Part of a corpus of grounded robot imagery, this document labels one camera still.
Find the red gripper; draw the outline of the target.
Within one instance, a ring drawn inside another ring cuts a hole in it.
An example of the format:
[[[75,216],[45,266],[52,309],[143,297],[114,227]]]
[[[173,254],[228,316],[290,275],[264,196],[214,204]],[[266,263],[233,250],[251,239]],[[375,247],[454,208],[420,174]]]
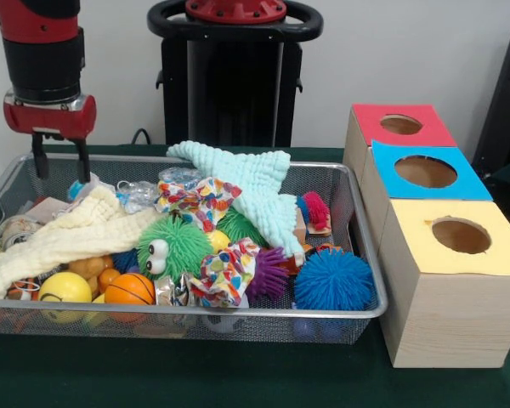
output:
[[[90,161],[85,138],[94,130],[97,106],[86,100],[80,110],[44,109],[42,106],[11,105],[3,103],[3,113],[8,126],[17,133],[32,134],[32,154],[37,176],[48,178],[48,158],[43,148],[43,134],[57,133],[64,139],[75,139],[78,153],[78,181],[90,182]]]

